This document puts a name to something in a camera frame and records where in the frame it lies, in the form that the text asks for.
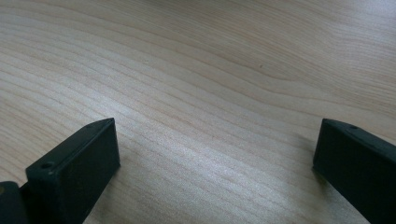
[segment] wooden table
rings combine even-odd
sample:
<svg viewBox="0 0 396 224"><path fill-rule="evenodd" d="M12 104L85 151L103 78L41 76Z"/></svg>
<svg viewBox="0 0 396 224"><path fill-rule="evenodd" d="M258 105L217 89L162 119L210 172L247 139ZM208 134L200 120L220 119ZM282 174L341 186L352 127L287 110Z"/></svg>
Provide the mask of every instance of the wooden table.
<svg viewBox="0 0 396 224"><path fill-rule="evenodd" d="M115 118L85 223L366 223L312 158L322 118L396 143L396 2L0 1L0 181Z"/></svg>

